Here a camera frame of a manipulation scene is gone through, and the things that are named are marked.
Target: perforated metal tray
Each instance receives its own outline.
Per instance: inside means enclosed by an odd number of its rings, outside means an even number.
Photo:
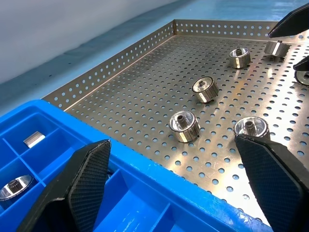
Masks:
[[[264,54],[276,22],[174,20],[44,99],[133,148],[245,213],[268,224],[249,185],[232,128],[247,116],[264,118],[271,139],[309,168],[309,88],[293,64],[307,56],[308,36],[281,38],[285,59]],[[251,63],[229,66],[237,46]],[[209,104],[191,86],[212,76],[220,88]],[[201,133],[182,144],[168,128],[180,110],[198,117]]]

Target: blue plastic bin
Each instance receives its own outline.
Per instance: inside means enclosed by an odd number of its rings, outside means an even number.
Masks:
[[[39,131],[45,139],[28,148]],[[0,231],[15,231],[44,187],[85,144],[110,139],[109,168],[94,231],[272,231],[100,131],[42,101],[28,102],[0,118],[0,186],[30,174],[38,183],[6,210]]]

